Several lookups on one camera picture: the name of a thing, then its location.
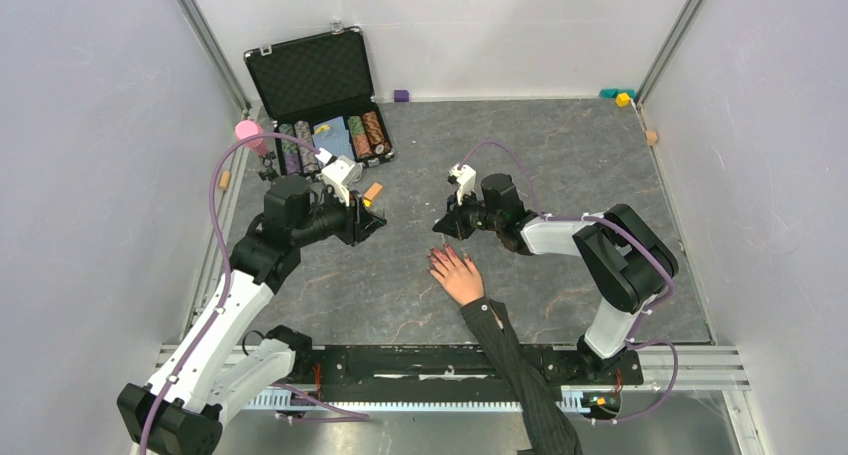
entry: floor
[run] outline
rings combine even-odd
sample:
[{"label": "floor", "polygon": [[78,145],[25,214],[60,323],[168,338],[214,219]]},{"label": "floor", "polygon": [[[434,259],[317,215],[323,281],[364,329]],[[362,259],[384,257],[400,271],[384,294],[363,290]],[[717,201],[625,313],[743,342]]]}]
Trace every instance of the floor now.
[{"label": "floor", "polygon": [[[672,249],[681,271],[678,295],[646,320],[639,338],[709,340],[689,267],[679,250],[644,133],[631,107],[611,100],[527,100],[385,104],[381,110],[397,156],[366,169],[355,188],[385,188],[373,207],[388,219],[365,243],[347,247],[332,238],[302,251],[303,262],[251,329],[284,324],[316,344],[465,343],[471,334],[457,307],[427,273],[426,255],[445,242],[431,231],[451,193],[448,168],[478,141],[506,142],[519,154],[542,209],[555,214],[603,211],[630,204]],[[470,161],[478,183],[495,172],[513,175],[513,162],[495,147]],[[259,168],[251,156],[249,172]],[[267,190],[246,173],[230,245],[262,210]],[[492,233],[451,240],[476,261],[486,291],[506,303],[525,343],[572,343],[591,324],[600,294],[576,257],[524,257],[508,252]]]},{"label": "floor", "polygon": [[[625,392],[625,412],[656,396]],[[615,427],[572,418],[585,455],[739,455],[721,392],[674,392],[651,416]],[[289,426],[242,411],[224,430],[220,455],[515,455],[530,448],[519,413],[376,413],[365,423]]]}]

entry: purple block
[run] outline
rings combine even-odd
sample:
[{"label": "purple block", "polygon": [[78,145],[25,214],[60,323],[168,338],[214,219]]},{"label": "purple block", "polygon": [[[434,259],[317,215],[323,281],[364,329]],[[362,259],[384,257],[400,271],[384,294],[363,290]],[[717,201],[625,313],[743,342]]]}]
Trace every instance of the purple block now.
[{"label": "purple block", "polygon": [[408,102],[409,90],[395,90],[395,102]]}]

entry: gray marble surface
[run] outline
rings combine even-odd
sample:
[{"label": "gray marble surface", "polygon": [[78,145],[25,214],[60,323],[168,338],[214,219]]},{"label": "gray marble surface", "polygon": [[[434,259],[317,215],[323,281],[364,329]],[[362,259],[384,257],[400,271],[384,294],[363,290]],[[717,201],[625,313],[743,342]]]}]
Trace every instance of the gray marble surface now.
[{"label": "gray marble surface", "polygon": [[[427,273],[427,253],[446,241],[432,232],[451,193],[448,168],[478,141],[506,142],[518,153],[542,209],[554,214],[603,211],[630,204],[674,251],[681,266],[677,296],[645,321],[640,339],[709,339],[704,315],[679,250],[660,181],[634,111],[611,100],[528,100],[381,105],[397,152],[388,164],[366,169],[355,189],[384,186],[373,210],[388,225],[351,248],[335,238],[306,247],[303,262],[251,329],[284,324],[316,344],[464,343],[473,338],[455,303]],[[469,163],[478,183],[487,174],[513,175],[497,147]],[[262,210],[268,188],[251,156],[231,228],[230,244]],[[600,301],[583,262],[555,255],[525,257],[504,249],[494,233],[451,240],[472,256],[486,292],[507,304],[522,342],[576,342]]]}]

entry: yellow block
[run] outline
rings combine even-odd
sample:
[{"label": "yellow block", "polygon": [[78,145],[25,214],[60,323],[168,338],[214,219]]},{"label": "yellow block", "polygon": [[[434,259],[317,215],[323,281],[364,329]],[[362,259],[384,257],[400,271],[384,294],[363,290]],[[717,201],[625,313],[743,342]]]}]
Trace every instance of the yellow block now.
[{"label": "yellow block", "polygon": [[619,93],[617,97],[615,97],[615,103],[619,107],[625,107],[630,105],[630,95],[626,93]]}]

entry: pink cup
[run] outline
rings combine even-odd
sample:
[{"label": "pink cup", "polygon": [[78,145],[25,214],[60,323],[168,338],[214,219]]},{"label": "pink cup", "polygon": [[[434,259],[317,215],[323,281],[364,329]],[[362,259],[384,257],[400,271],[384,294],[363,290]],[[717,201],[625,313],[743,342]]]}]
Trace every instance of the pink cup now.
[{"label": "pink cup", "polygon": [[[262,127],[252,120],[242,120],[238,123],[238,125],[236,125],[236,138],[239,140],[244,140],[247,137],[259,135],[260,133],[262,133]],[[246,143],[245,146],[253,150],[254,153],[260,157],[264,157],[268,154],[268,145],[265,143],[264,139],[259,138],[253,140],[252,142]]]}]

